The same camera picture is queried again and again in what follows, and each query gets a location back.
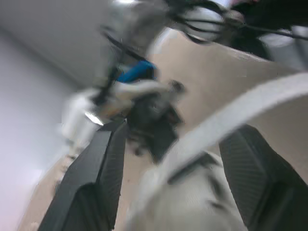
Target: white ceiling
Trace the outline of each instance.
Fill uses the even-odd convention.
[[[107,0],[0,0],[0,26],[83,85],[100,57]]]

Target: white wall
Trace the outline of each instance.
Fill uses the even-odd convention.
[[[12,231],[59,159],[64,100],[78,85],[0,32],[0,230]]]

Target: white strap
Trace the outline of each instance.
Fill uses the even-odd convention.
[[[165,184],[176,169],[196,158],[201,151],[219,142],[253,117],[307,94],[308,73],[268,81],[242,94],[180,138],[159,167],[160,184]]]

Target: blue part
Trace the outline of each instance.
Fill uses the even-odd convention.
[[[149,61],[139,61],[129,71],[121,74],[117,81],[121,83],[130,83],[132,81],[138,80],[140,76],[148,69],[156,69],[156,67]]]

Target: wire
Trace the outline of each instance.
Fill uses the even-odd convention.
[[[245,25],[244,27],[251,29],[251,30],[254,30],[254,31],[262,31],[262,32],[267,32],[267,33],[271,33],[271,34],[283,35],[283,36],[291,37],[291,38],[294,38],[294,39],[302,39],[302,40],[308,41],[307,37],[304,37],[304,36],[301,36],[301,35],[289,34],[287,32],[283,32],[283,31],[270,30],[270,29],[257,27],[257,26],[250,26],[250,25]]]

